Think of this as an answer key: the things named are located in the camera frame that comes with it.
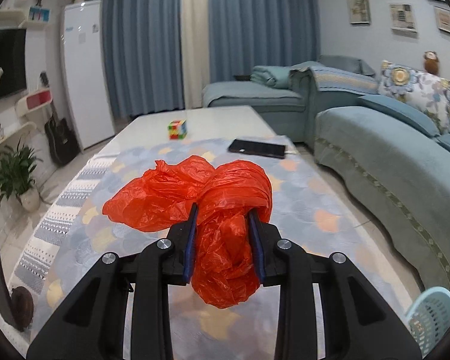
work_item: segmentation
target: potted plant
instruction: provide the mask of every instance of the potted plant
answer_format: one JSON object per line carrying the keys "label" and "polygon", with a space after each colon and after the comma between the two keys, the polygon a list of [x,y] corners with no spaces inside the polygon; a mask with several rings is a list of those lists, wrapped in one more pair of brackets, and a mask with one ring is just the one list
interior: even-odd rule
{"label": "potted plant", "polygon": [[6,145],[0,153],[0,204],[3,198],[15,195],[28,212],[35,212],[40,207],[40,195],[35,187],[32,172],[41,159],[35,156],[35,150],[22,144],[17,149]]}

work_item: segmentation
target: blue curtain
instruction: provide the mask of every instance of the blue curtain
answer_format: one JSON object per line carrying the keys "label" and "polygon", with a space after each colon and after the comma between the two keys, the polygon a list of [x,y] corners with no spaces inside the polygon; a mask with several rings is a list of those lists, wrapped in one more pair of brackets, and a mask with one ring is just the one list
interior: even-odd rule
{"label": "blue curtain", "polygon": [[291,66],[320,52],[316,0],[209,0],[211,81]]}
{"label": "blue curtain", "polygon": [[103,0],[102,33],[115,116],[184,108],[180,0]]}

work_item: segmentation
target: metal bolt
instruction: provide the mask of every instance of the metal bolt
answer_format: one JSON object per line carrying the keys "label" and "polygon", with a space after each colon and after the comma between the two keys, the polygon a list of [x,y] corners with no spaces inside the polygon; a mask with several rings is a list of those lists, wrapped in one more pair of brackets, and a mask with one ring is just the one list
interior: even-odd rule
{"label": "metal bolt", "polygon": [[104,254],[102,257],[102,262],[105,264],[111,264],[115,261],[116,256],[113,253]]}
{"label": "metal bolt", "polygon": [[277,242],[277,246],[280,249],[290,249],[292,247],[292,243],[288,239],[281,239]]}
{"label": "metal bolt", "polygon": [[160,249],[168,249],[170,246],[172,246],[172,242],[169,239],[162,238],[157,241],[157,246]]}
{"label": "metal bolt", "polygon": [[333,258],[337,264],[343,264],[347,261],[347,257],[343,253],[335,253],[331,258]]}

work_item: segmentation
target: rubik's cube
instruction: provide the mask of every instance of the rubik's cube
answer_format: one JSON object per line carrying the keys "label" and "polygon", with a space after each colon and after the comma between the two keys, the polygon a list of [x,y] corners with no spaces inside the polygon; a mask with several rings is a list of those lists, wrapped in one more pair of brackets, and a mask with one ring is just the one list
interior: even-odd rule
{"label": "rubik's cube", "polygon": [[170,139],[183,139],[187,136],[187,121],[174,120],[168,125],[168,137]]}

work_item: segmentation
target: refrigerator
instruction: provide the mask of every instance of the refrigerator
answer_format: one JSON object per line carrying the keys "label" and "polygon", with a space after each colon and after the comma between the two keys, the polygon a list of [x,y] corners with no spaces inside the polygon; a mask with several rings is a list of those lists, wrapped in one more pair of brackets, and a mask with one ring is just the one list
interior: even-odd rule
{"label": "refrigerator", "polygon": [[104,72],[102,0],[65,7],[62,67],[80,148],[84,150],[114,136]]}

